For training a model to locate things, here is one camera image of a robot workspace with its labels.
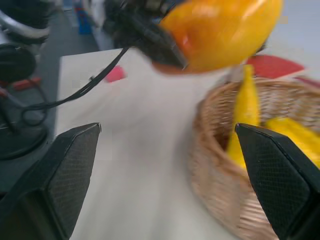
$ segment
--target table surface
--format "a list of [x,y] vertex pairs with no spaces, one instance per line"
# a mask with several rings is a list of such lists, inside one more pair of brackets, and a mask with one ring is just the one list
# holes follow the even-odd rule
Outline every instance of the table surface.
[[[288,25],[277,26],[265,53],[305,64],[311,76],[320,77],[318,53],[306,42],[291,41],[296,24],[291,21],[292,13],[291,9]],[[284,28],[289,30],[279,34]],[[119,52],[63,57],[58,98],[86,84]],[[193,194],[187,169],[196,105],[228,70],[162,75],[133,49],[119,65],[127,78],[102,82],[57,109],[56,134],[92,122],[102,127],[90,186],[71,240],[237,239]]]

